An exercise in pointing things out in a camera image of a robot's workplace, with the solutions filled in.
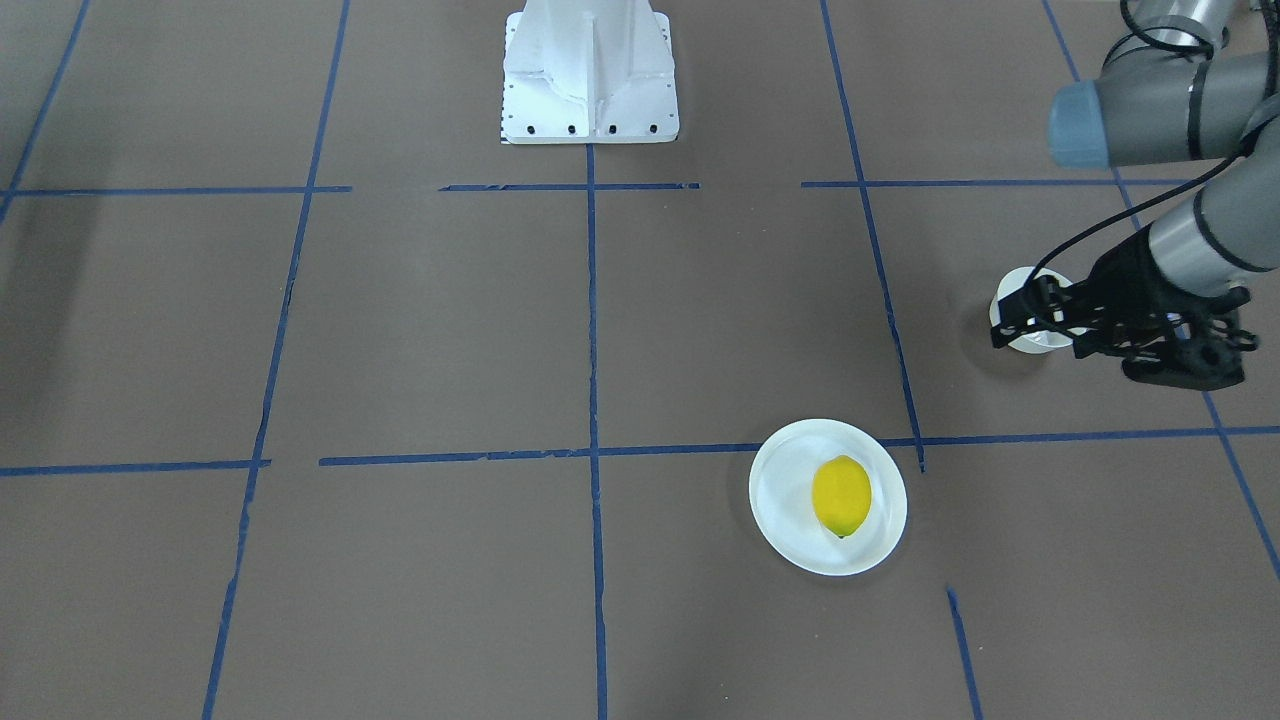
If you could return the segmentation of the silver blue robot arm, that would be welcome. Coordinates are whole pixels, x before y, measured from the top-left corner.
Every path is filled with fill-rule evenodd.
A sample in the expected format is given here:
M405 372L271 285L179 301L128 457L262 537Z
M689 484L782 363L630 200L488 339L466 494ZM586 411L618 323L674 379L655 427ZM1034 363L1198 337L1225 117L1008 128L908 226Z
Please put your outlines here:
M1267 47L1228 58L1231 1L1121 3L1125 33L1093 79L1069 85L1048 117L1052 159L1117 169L1180 161L1211 168L1155 199L1172 209L1068 284L1038 263L993 304L997 348L1065 338L1135 375L1226 375L1257 347L1240 324L1249 282L1277 268L1277 4Z

